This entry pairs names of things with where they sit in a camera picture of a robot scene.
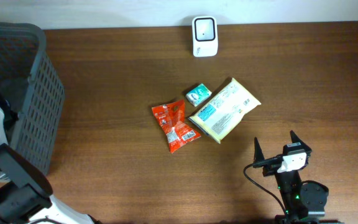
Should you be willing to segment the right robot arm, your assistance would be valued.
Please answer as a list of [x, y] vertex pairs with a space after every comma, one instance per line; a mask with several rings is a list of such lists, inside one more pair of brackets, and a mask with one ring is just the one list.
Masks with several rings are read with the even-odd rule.
[[[283, 152], [268, 159], [264, 157], [258, 139], [254, 138], [254, 160], [244, 168], [244, 176], [278, 202], [283, 215], [276, 215], [275, 223], [339, 223], [339, 220], [323, 219], [329, 195], [328, 187], [313, 180], [302, 180], [300, 177], [299, 171], [308, 165], [312, 149], [294, 131], [290, 131], [290, 137], [291, 143], [283, 146]], [[246, 174], [250, 167], [261, 168], [264, 177], [274, 176], [280, 196], [252, 180]]]

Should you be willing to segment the red snack bag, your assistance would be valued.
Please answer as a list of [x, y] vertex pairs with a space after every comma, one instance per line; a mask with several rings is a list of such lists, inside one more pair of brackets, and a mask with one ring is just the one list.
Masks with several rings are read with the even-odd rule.
[[152, 107], [152, 113], [164, 131], [170, 153], [201, 137], [201, 134], [185, 123], [185, 101]]

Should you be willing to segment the teal tissue pack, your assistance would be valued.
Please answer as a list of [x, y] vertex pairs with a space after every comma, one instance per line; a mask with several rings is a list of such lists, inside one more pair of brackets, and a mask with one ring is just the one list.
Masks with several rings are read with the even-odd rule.
[[201, 83], [194, 89], [190, 90], [185, 96], [194, 107], [197, 107], [211, 95], [212, 92], [203, 83]]

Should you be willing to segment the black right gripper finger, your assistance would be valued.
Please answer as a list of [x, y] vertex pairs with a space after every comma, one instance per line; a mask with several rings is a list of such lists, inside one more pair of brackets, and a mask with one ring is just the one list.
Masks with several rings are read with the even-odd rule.
[[259, 144], [259, 140], [257, 137], [254, 138], [254, 163], [260, 164], [265, 160], [264, 154], [262, 152], [262, 148]]
[[292, 143], [300, 143], [303, 149], [309, 149], [310, 147], [305, 144], [296, 134], [293, 130], [290, 131], [290, 137]]

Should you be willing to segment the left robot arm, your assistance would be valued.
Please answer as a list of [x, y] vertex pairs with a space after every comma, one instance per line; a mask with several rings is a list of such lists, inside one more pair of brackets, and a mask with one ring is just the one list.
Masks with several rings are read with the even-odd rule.
[[5, 127], [16, 120], [0, 94], [0, 223], [97, 223], [57, 199], [43, 173], [8, 145]]

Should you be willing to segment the yellow wet wipes pack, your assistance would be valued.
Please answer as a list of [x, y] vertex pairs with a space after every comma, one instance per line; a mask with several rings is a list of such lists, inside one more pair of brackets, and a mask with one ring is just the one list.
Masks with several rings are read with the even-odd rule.
[[235, 78], [189, 120], [210, 138], [220, 143], [261, 102]]

